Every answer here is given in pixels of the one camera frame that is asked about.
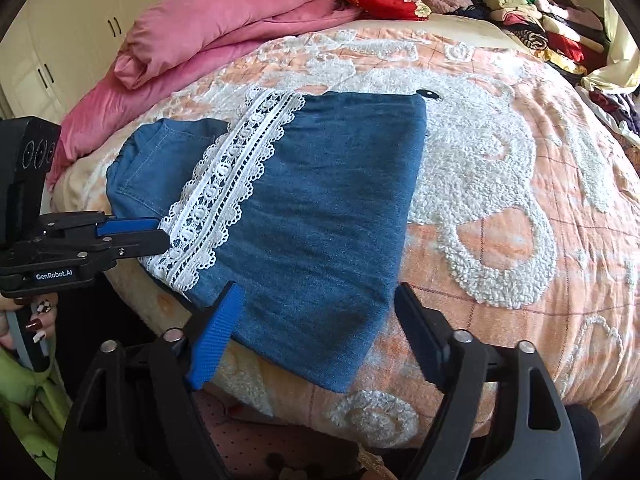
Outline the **left hand with painted nails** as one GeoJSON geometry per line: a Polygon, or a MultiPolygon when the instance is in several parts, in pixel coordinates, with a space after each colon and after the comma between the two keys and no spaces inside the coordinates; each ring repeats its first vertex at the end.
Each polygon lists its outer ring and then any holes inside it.
{"type": "Polygon", "coordinates": [[[34,335],[34,341],[50,339],[55,334],[55,321],[58,310],[58,295],[55,292],[27,299],[10,299],[1,297],[1,345],[3,348],[15,348],[10,333],[8,312],[26,310],[30,314],[29,322],[24,325],[27,333],[34,335]]]}

